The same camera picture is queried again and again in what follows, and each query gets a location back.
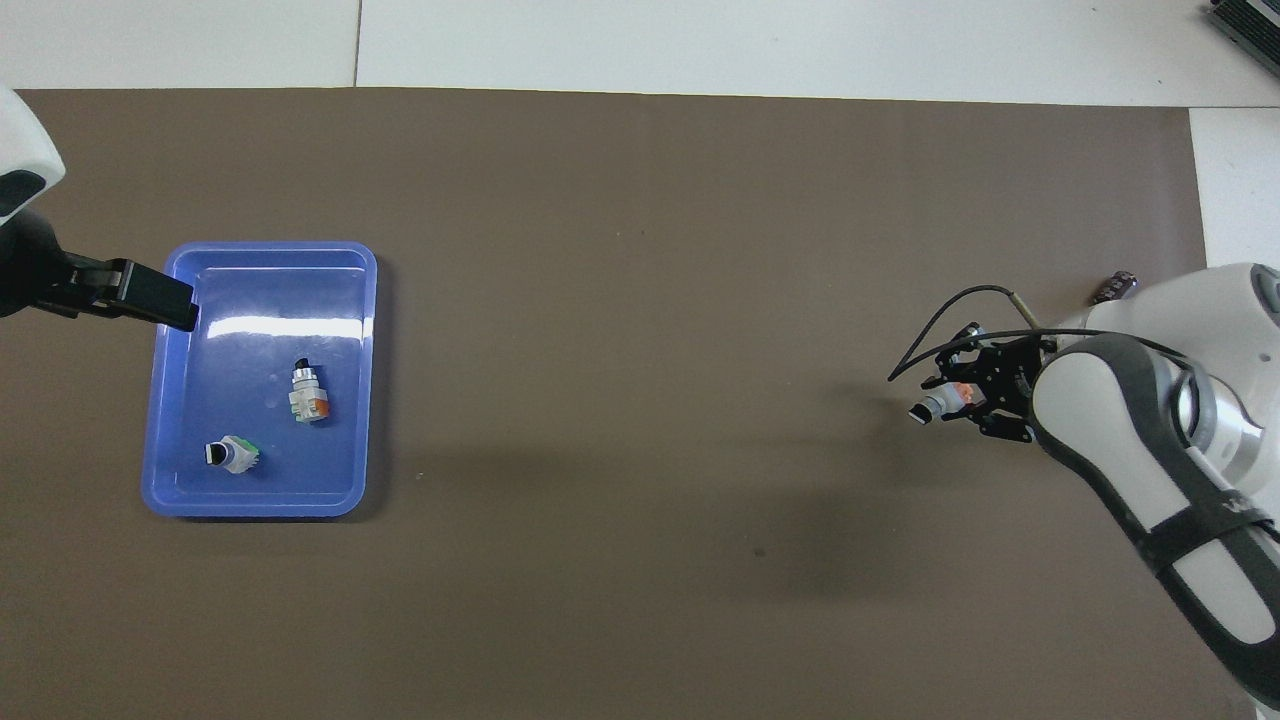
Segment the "white floor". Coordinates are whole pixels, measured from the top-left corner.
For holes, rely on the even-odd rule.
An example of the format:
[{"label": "white floor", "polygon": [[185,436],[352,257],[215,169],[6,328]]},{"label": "white floor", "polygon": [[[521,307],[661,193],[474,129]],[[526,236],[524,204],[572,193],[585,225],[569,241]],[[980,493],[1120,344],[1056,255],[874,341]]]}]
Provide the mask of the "white floor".
[{"label": "white floor", "polygon": [[1211,264],[1280,265],[1280,78],[1206,0],[5,0],[0,82],[1193,108]]}]

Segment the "robotic arm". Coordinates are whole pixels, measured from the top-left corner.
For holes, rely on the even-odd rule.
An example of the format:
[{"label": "robotic arm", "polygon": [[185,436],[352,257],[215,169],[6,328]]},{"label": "robotic arm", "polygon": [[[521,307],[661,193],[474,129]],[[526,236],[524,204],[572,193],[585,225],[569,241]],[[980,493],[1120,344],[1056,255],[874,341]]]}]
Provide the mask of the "robotic arm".
[{"label": "robotic arm", "polygon": [[1268,512],[1280,483],[1267,484],[1280,471],[1280,273],[1202,270],[1062,328],[1024,316],[1029,331],[970,324],[904,359],[890,379],[931,356],[937,365],[911,416],[1034,439],[1083,477],[1260,712],[1280,717],[1280,533]]},{"label": "robotic arm", "polygon": [[32,306],[193,329],[200,309],[191,286],[133,260],[93,260],[58,246],[52,228],[27,205],[64,173],[40,120],[0,87],[0,316]]}]

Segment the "black clamp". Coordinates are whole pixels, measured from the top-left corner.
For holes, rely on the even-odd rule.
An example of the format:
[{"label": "black clamp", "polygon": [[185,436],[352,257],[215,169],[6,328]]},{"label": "black clamp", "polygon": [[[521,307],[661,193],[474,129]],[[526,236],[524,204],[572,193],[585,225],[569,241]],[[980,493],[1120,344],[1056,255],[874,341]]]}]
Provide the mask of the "black clamp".
[{"label": "black clamp", "polygon": [[1152,573],[1161,573],[1193,550],[1238,530],[1256,525],[1276,537],[1275,521],[1239,491],[1221,491],[1193,502],[1160,523],[1137,542],[1138,552]]}]

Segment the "black cable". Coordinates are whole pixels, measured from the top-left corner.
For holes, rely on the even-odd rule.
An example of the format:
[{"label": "black cable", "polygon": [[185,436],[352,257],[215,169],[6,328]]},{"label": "black cable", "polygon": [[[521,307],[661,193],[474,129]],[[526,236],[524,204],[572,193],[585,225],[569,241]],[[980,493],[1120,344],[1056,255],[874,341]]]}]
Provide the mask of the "black cable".
[{"label": "black cable", "polygon": [[940,346],[937,346],[937,347],[934,347],[932,350],[925,350],[924,352],[916,355],[915,357],[911,357],[910,360],[906,360],[904,357],[901,361],[899,361],[897,366],[893,368],[893,372],[890,373],[888,382],[896,380],[899,378],[899,375],[901,375],[906,370],[914,368],[919,363],[922,363],[922,361],[924,361],[924,360],[927,360],[929,357],[933,357],[934,355],[938,355],[938,354],[942,354],[942,352],[947,352],[947,351],[951,351],[951,350],[959,350],[959,348],[963,348],[963,347],[969,347],[969,346],[973,346],[973,345],[975,345],[978,342],[983,342],[983,341],[987,341],[987,340],[998,340],[998,338],[1002,338],[1002,337],[1046,337],[1046,336],[1062,336],[1062,334],[1070,334],[1070,336],[1124,334],[1124,336],[1132,337],[1133,340],[1137,340],[1138,342],[1146,345],[1147,347],[1155,350],[1156,352],[1160,352],[1161,355],[1169,357],[1169,360],[1171,360],[1176,365],[1184,365],[1184,363],[1185,363],[1185,360],[1184,360],[1185,355],[1183,355],[1181,352],[1178,352],[1176,350],[1165,347],[1164,345],[1160,345],[1158,342],[1153,342],[1153,341],[1149,341],[1147,338],[1142,338],[1142,337],[1138,337],[1138,336],[1132,336],[1132,334],[1128,334],[1128,333],[1112,333],[1111,331],[1094,331],[1094,329],[1084,329],[1084,328],[1034,328],[1034,329],[1028,329],[1028,331],[998,331],[998,332],[993,332],[993,333],[983,333],[983,334],[975,334],[975,336],[963,337],[963,338],[954,340],[951,342],[940,345]]},{"label": "black cable", "polygon": [[897,361],[897,368],[895,368],[893,374],[890,375],[890,380],[897,377],[899,368],[902,368],[902,363],[906,363],[906,359],[910,357],[913,352],[915,352],[915,348],[919,347],[922,342],[924,342],[924,336],[929,334],[929,331],[933,329],[933,324],[938,322],[938,318],[941,318],[942,314],[946,313],[948,307],[959,302],[965,296],[973,295],[975,292],[987,292],[987,291],[1002,293],[1005,297],[1009,299],[1010,302],[1012,302],[1014,309],[1018,310],[1018,314],[1020,314],[1023,319],[1027,320],[1027,324],[1030,325],[1032,329],[1036,329],[1038,327],[1036,323],[1036,316],[1032,315],[1030,310],[1023,302],[1023,299],[1018,297],[1018,293],[1009,290],[1007,287],[1002,287],[998,284],[975,284],[973,287],[966,287],[960,292],[952,295],[951,299],[943,302],[942,306],[938,307],[937,313],[934,313],[933,316],[929,318],[929,322],[924,323],[924,329],[920,331],[920,334],[915,336],[915,341],[913,341],[911,346],[908,347],[906,352],[902,354],[902,359]]}]

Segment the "blue plastic tray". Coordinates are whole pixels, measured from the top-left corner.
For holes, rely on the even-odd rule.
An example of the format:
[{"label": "blue plastic tray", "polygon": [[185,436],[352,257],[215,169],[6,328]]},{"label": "blue plastic tray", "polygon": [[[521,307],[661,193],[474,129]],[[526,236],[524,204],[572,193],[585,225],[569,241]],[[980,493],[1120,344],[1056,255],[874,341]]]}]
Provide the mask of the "blue plastic tray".
[{"label": "blue plastic tray", "polygon": [[[195,332],[156,331],[142,498],[160,515],[321,518],[365,493],[378,264],[356,242],[197,242],[165,272],[196,288]],[[330,416],[297,423],[293,363],[307,357]],[[233,475],[204,446],[261,451]]]}]

